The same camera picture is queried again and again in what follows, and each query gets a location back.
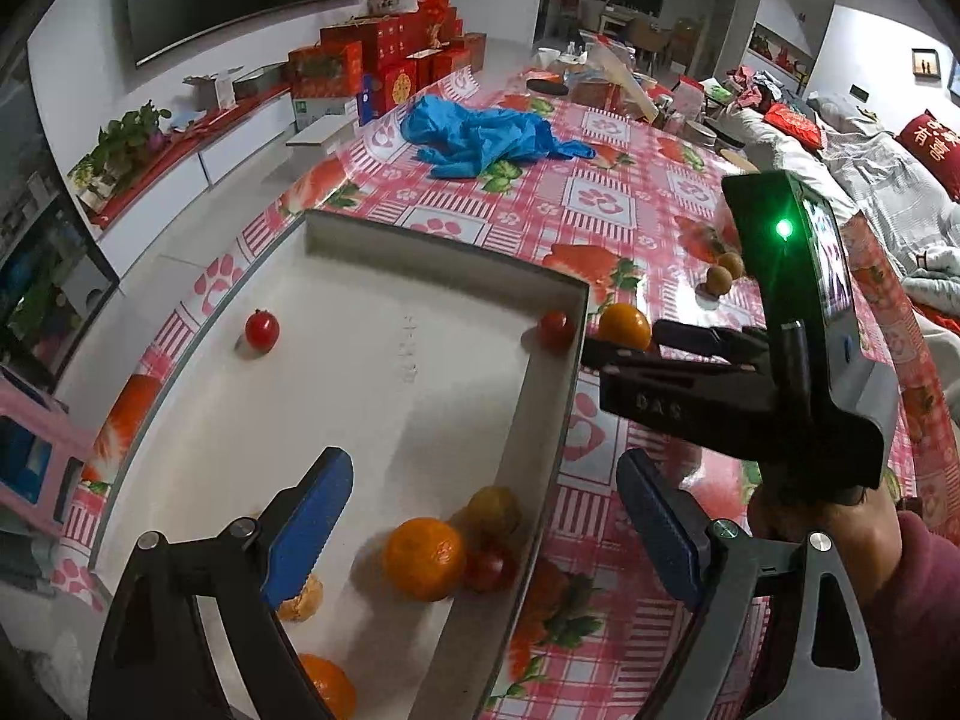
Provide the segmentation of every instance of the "pink plastic chair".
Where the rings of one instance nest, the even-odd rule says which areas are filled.
[[[93,439],[54,398],[0,365],[0,505],[59,536]]]

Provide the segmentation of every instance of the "blue plastic bag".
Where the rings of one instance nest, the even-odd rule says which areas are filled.
[[[558,141],[550,122],[537,114],[502,108],[473,111],[435,95],[414,104],[400,131],[410,143],[429,143],[416,156],[435,165],[430,171],[435,178],[475,178],[498,159],[535,162],[596,154],[581,141]]]

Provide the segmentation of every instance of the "maroon sleeve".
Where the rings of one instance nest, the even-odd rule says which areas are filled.
[[[953,717],[960,683],[960,549],[910,512],[904,555],[864,611],[883,707],[896,720]]]

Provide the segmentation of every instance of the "framed picture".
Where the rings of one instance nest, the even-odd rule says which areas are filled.
[[[918,79],[940,78],[940,55],[934,49],[913,50],[913,74]]]
[[[950,82],[947,88],[955,98],[960,98],[960,62],[957,62],[956,59],[953,60],[953,71],[950,73]]]

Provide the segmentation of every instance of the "green led indicator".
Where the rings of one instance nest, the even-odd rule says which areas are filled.
[[[793,223],[788,218],[782,218],[776,223],[776,234],[786,241],[793,235]]]

